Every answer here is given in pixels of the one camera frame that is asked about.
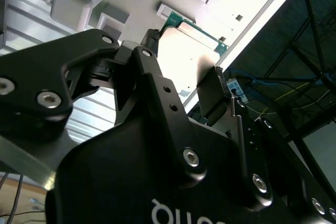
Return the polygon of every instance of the black metal bracket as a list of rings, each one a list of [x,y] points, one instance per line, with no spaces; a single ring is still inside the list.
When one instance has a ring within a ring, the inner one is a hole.
[[[280,196],[286,195],[286,205],[301,222],[334,223],[335,217],[330,209],[335,208],[335,201],[331,200],[330,192],[318,183],[316,174],[312,176],[270,122],[259,118],[256,126],[263,147],[268,150],[265,155],[274,191]]]
[[[196,87],[202,117],[212,126],[227,110],[231,93],[223,78],[223,69],[213,67]]]
[[[214,128],[188,119],[154,52],[138,44],[119,49],[100,30],[3,56],[0,73],[14,85],[1,86],[0,157],[45,188],[55,185],[46,203],[49,222],[336,223],[326,213],[335,205],[305,167],[300,174],[283,171],[281,164],[270,170],[277,162],[290,166],[267,145],[281,139],[270,141],[242,101],[228,98],[221,70],[212,69],[209,82],[218,93],[206,99],[210,114],[212,106],[227,103]],[[64,129],[72,102],[100,85],[115,89],[119,122],[76,146]],[[58,106],[41,106],[41,91],[56,93]],[[286,183],[295,177],[293,188],[283,188],[290,211],[272,178],[278,170]]]
[[[272,204],[273,193],[268,178],[266,162],[257,129],[248,117],[246,106],[231,98],[226,113],[213,125],[214,129],[229,133],[232,140],[232,160],[238,162],[236,176],[241,181],[233,183],[240,188],[240,198],[252,210],[261,210]]]

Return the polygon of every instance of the blue cable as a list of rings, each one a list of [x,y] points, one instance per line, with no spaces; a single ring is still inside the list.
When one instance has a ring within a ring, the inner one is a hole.
[[[263,82],[263,81],[257,80],[256,78],[254,78],[252,75],[250,75],[248,72],[245,72],[245,71],[235,70],[235,69],[228,69],[228,71],[235,72],[235,73],[242,73],[246,76],[249,76],[251,79],[255,80],[256,82],[260,82],[265,85],[271,85],[271,86],[279,85],[279,83]]]
[[[252,75],[250,75],[248,72],[245,72],[243,70],[237,70],[237,69],[228,69],[228,71],[231,71],[231,72],[235,72],[235,73],[242,73],[248,77],[250,77],[251,79],[255,80],[256,82],[259,82],[261,84],[264,84],[264,85],[280,85],[281,83],[275,83],[275,82],[264,82],[264,81],[260,81],[260,80],[257,80],[256,78],[254,78]],[[312,78],[315,78],[316,76],[313,74],[313,75],[310,75],[310,76],[302,76],[302,77],[297,77],[297,79],[305,79],[305,78],[309,78],[309,77],[312,77]]]

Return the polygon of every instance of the bolt hole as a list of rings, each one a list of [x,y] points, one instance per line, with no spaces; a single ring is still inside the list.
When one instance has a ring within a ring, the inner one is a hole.
[[[237,15],[236,20],[241,21],[243,19],[242,15]]]
[[[247,131],[252,134],[253,136],[255,135],[255,133],[253,132],[253,130],[251,130],[251,128],[248,128]]]
[[[264,123],[268,128],[270,129],[272,128],[272,125],[268,121],[264,120]]]
[[[150,52],[148,52],[147,50],[145,50],[145,49],[142,50],[142,53],[143,53],[144,55],[148,56],[148,57],[151,57],[151,56],[152,56],[152,54],[151,54]]]
[[[257,183],[258,187],[263,187],[264,186],[264,184],[261,182],[261,180],[257,180],[256,183]]]
[[[168,87],[166,87],[166,86],[164,86],[163,89],[164,89],[164,91],[166,91],[167,93],[172,92],[172,91],[170,90],[170,88],[168,88]]]
[[[108,44],[112,44],[112,43],[113,43],[113,39],[111,39],[110,37],[108,37],[108,36],[106,36],[106,35],[102,35],[102,36],[101,36],[101,39],[102,39],[103,41],[105,41],[106,43],[108,43]]]
[[[177,111],[177,110],[178,110],[177,107],[176,107],[175,105],[173,105],[173,104],[170,104],[170,105],[169,105],[169,108],[170,108],[172,111]]]
[[[51,103],[54,103],[56,101],[56,99],[54,97],[51,97],[51,96],[44,97],[44,100],[46,102],[51,102]]]
[[[194,157],[194,155],[192,153],[188,153],[187,157],[188,157],[188,159],[191,163],[194,163],[195,160],[196,160],[196,158]]]
[[[250,146],[253,148],[253,149],[255,149],[255,150],[257,150],[258,148],[257,148],[257,146],[256,146],[256,144],[254,143],[254,142],[250,142]]]

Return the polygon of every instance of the metal frame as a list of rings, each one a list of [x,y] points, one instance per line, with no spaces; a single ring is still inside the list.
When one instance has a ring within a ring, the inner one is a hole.
[[[0,49],[6,45],[6,5],[7,0],[0,0]]]
[[[226,53],[219,59],[216,66],[226,69],[242,52],[259,30],[272,17],[276,10],[283,4],[282,0],[268,0],[256,16],[241,32]],[[197,91],[194,90],[183,103],[185,110],[189,112],[198,102]]]
[[[304,23],[301,25],[291,42],[289,43],[288,47],[286,47],[279,57],[276,59],[276,61],[273,63],[273,65],[270,67],[270,69],[266,72],[265,76],[263,78],[256,78],[258,80],[262,81],[280,81],[280,82],[316,82],[318,79],[322,81],[322,83],[333,93],[336,94],[336,87],[333,85],[333,83],[327,78],[327,70],[324,63],[323,53],[321,44],[319,41],[319,35],[318,30],[316,26],[316,21],[313,13],[313,9],[310,3],[310,0],[304,0],[307,12],[308,12],[308,18],[304,21]],[[320,68],[316,67],[305,55],[303,52],[301,52],[298,48],[294,46],[295,41],[297,41],[300,36],[303,34],[303,32],[307,29],[308,26],[311,26],[312,29],[312,35],[314,38],[314,44],[316,47],[316,53],[319,59]],[[272,74],[272,72],[276,69],[276,67],[281,63],[283,58],[287,55],[288,51],[291,50],[311,71],[315,74],[316,79],[292,79],[292,78],[270,78],[269,76]],[[302,126],[301,128],[297,129],[294,127],[293,122],[291,121],[290,114],[291,111],[288,111],[286,108],[282,108],[277,103],[274,104],[274,102],[267,99],[267,97],[260,92],[256,94],[256,92],[252,93],[253,97],[255,97],[260,102],[264,103],[266,106],[275,109],[278,111],[278,115],[286,127],[289,136],[288,140],[295,143],[297,149],[299,150],[300,154],[304,158],[306,164],[308,165],[310,171],[312,172],[313,176],[316,178],[316,180],[323,185],[325,191],[330,195],[330,197],[333,198],[333,200],[336,200],[336,193],[332,186],[330,185],[328,179],[325,177],[323,171],[317,164],[316,160],[310,153],[309,149],[307,148],[306,144],[303,141],[303,137],[307,136],[309,133],[313,132],[316,128],[319,126],[325,124],[326,121],[329,121],[336,115],[336,105],[329,108],[328,110],[322,112],[320,115],[312,119],[310,122]]]

